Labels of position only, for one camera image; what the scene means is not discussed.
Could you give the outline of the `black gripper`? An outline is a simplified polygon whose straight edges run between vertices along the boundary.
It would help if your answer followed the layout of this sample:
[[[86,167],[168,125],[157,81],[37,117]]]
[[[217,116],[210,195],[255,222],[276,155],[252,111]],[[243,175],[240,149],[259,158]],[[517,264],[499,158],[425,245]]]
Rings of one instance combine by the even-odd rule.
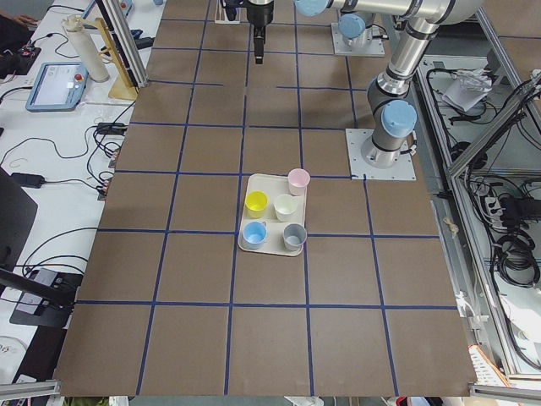
[[[247,18],[253,25],[254,61],[256,64],[264,62],[265,54],[265,27],[269,25],[274,16],[273,0],[247,0],[245,2]]]

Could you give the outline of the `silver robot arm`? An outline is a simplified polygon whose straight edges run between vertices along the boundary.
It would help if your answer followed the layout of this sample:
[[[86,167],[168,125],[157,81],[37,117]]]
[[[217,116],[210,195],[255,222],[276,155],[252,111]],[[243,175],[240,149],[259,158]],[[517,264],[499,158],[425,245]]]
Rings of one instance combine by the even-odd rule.
[[[403,98],[429,42],[441,25],[454,25],[468,19],[483,5],[481,1],[460,0],[382,0],[382,1],[296,1],[298,12],[315,16],[328,8],[342,11],[388,14],[407,20],[398,45],[384,72],[369,88],[369,102],[375,108],[377,100],[383,102]]]
[[[367,46],[377,38],[374,34],[375,16],[368,12],[340,12],[337,28],[346,47]]]

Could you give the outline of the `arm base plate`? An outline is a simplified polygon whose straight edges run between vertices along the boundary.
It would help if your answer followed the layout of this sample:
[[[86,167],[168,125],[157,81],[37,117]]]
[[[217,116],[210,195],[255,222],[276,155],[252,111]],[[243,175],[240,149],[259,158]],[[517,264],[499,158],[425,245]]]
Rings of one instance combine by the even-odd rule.
[[[346,129],[351,178],[356,180],[415,181],[407,142],[399,151],[382,151],[373,143],[372,129]]]
[[[354,40],[348,40],[342,35],[338,23],[331,24],[331,34],[335,55],[370,58],[382,58],[385,56],[384,42],[381,38],[383,32],[374,25]]]

